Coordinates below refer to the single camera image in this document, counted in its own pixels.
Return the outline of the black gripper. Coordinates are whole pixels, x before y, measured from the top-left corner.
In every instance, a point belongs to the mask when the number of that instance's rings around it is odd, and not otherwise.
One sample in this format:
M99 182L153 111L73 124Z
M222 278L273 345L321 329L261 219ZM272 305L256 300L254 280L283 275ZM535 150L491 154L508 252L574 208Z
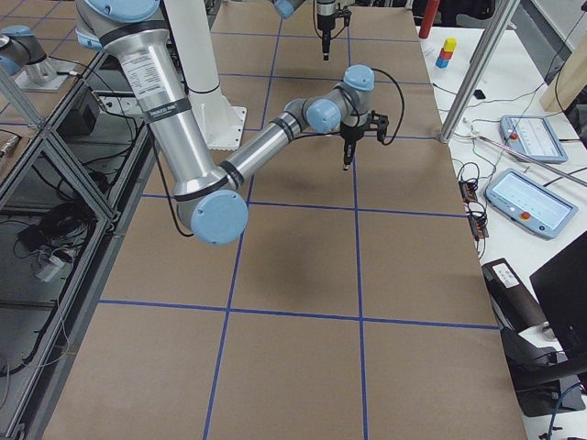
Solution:
M328 61L330 54L331 33L334 29L334 16L316 14L315 28L316 34L322 39L323 60Z
M356 143L363 138L367 124L350 126L340 124L339 134L344 140L343 165L350 166L355 157Z

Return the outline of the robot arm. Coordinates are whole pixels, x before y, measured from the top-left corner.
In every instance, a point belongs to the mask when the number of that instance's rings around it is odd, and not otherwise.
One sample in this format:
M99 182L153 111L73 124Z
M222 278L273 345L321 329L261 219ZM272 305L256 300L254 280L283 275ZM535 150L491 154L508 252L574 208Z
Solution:
M304 3L302 0L276 0L273 1L273 8L282 19L290 18ZM330 46L333 38L332 33L338 19L338 7L335 1L316 0L312 1L313 8L313 29L320 39L322 57L324 61L330 58Z
M176 43L183 70L217 77L203 2L189 8L174 1L78 1L81 44L115 57L156 138L174 179L178 216L200 240L224 245L239 238L249 220L238 188L309 127L320 135L370 123L372 68L348 67L341 82L319 97L295 99L264 130L220 164L181 82L167 41Z

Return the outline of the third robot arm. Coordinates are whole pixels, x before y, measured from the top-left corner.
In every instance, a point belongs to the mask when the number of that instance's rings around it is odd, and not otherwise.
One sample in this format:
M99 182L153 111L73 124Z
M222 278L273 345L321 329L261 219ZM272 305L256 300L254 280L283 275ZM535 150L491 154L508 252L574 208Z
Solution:
M1 69L25 91L56 92L65 81L33 31L24 25L1 29Z

